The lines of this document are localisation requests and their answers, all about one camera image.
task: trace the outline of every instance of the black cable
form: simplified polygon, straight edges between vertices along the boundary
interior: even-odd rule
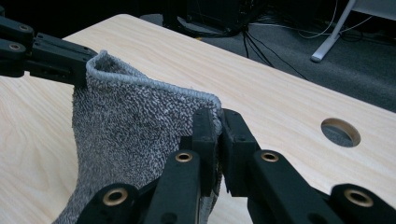
[[[269,65],[269,61],[266,61],[257,50],[252,46],[251,40],[247,38],[247,43],[250,46],[250,48],[256,53],[257,57],[259,57],[265,64]]]
[[[291,69],[293,69],[298,75],[300,75],[303,79],[308,80],[308,78],[306,78],[303,74],[301,74],[299,71],[297,71],[293,66],[291,66],[291,64],[287,63],[285,60],[283,60],[278,54],[276,54],[272,49],[268,48],[268,46],[266,46],[264,43],[262,43],[259,39],[257,39],[256,37],[254,37],[251,33],[247,32],[247,36],[253,38],[254,40],[258,41],[259,43],[261,43],[265,48],[271,50],[271,52],[273,52],[275,54],[275,56],[282,61],[283,63],[287,64]]]
[[[245,52],[247,53],[247,58],[248,58],[247,34],[245,32],[242,32],[242,35],[244,37]]]
[[[262,56],[262,58],[259,56],[259,58],[261,58],[264,62],[266,62],[269,66],[271,66],[271,67],[274,67],[273,65],[272,65],[272,63],[267,59],[267,57],[264,55],[264,53],[262,53],[262,51],[260,50],[260,48],[256,45],[256,43],[254,43],[254,41],[251,39],[251,37],[249,36],[249,32],[248,31],[246,31],[246,33],[247,33],[247,40],[248,41],[250,41],[252,44],[253,44],[253,46],[254,46],[254,48],[256,48],[256,50],[260,53],[260,55]]]

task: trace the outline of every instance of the wooden table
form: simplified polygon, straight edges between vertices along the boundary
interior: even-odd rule
[[[66,39],[107,49],[151,78],[216,94],[314,188],[352,183],[396,206],[396,114],[127,15]],[[0,77],[0,223],[51,223],[65,207],[78,175],[72,92],[28,75]],[[328,140],[321,123],[329,118],[352,124],[360,143]],[[246,199],[223,186],[210,223],[249,222]]]

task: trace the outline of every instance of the cable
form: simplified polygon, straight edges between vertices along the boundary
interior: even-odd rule
[[[295,31],[303,31],[303,32],[305,32],[305,33],[309,33],[309,34],[313,34],[313,35],[318,35],[318,34],[321,34],[321,35],[331,35],[331,33],[323,34],[323,33],[312,32],[312,31],[306,31],[306,30],[302,30],[302,29],[293,28],[293,27],[290,27],[290,26],[277,25],[277,24],[266,24],[266,23],[253,22],[253,23],[250,23],[250,25],[258,25],[258,26],[275,26],[275,27],[281,27],[281,28],[286,28],[286,29],[295,30]]]
[[[329,30],[330,27],[332,27],[332,22],[334,21],[335,13],[337,12],[337,7],[338,7],[338,0],[335,0],[335,7],[334,7],[334,13],[332,14],[332,20],[330,21],[329,25],[323,32],[321,32],[320,34],[317,34],[317,35],[312,35],[312,36],[305,36],[305,35],[302,35],[300,32],[298,32],[298,34],[301,37],[306,38],[306,39],[312,39],[312,38],[318,37],[320,35],[324,35],[326,33],[326,31]]]
[[[260,50],[260,48],[254,43],[254,41],[252,40],[252,38],[249,36],[249,32],[245,31],[246,33],[246,37],[247,37],[247,43],[250,45],[250,47],[253,49],[253,51],[257,54],[257,56],[266,64],[268,64],[271,67],[274,67],[274,65],[268,60],[268,58],[264,55],[264,53],[262,53],[262,51]]]
[[[293,66],[291,66],[291,64],[287,63],[285,60],[283,60],[278,54],[276,54],[272,49],[268,48],[268,46],[266,46],[264,43],[262,43],[259,39],[257,39],[256,37],[254,37],[251,33],[247,32],[247,36],[250,36],[251,38],[253,38],[254,40],[258,41],[259,43],[261,43],[265,48],[271,50],[271,52],[273,52],[275,54],[275,56],[282,61],[283,63],[287,64],[291,69],[293,69],[298,75],[300,75],[303,79],[308,80],[308,78],[306,78],[306,76],[304,76],[303,74],[301,74],[299,71],[297,71]]]
[[[352,29],[354,29],[354,28],[356,28],[356,27],[358,27],[358,26],[364,24],[365,22],[367,22],[368,20],[370,20],[372,17],[373,17],[373,16],[370,16],[370,17],[367,18],[366,20],[361,21],[361,22],[359,22],[358,24],[356,24],[356,25],[354,25],[354,26],[352,26],[352,27],[349,27],[349,28],[347,28],[347,29],[345,29],[345,30],[343,30],[343,31],[340,31],[340,34],[343,33],[343,32],[346,32],[346,31],[348,31],[348,30],[352,30]]]
[[[248,58],[247,34],[245,32],[242,32],[242,35],[244,37],[245,52],[247,53],[247,58]]]

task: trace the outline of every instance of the screw hole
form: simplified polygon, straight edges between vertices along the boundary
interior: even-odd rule
[[[18,50],[18,49],[21,48],[21,46],[19,46],[19,45],[17,45],[17,44],[10,44],[9,47],[10,47],[11,49],[14,49],[14,50]]]
[[[20,25],[20,30],[22,31],[28,31],[29,27],[25,26],[25,25]]]
[[[344,195],[350,202],[362,207],[371,207],[374,204],[370,196],[359,190],[346,189]]]
[[[264,152],[262,153],[262,159],[269,162],[276,162],[279,160],[279,157],[273,153]]]
[[[179,153],[176,155],[176,160],[180,162],[187,162],[192,160],[192,155],[190,153]]]
[[[115,206],[123,203],[128,197],[128,191],[124,188],[111,189],[103,198],[103,203],[107,206]]]

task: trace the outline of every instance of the table hole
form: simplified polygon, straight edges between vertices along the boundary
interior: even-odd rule
[[[323,134],[340,147],[355,147],[361,142],[358,130],[341,119],[325,119],[320,127]]]

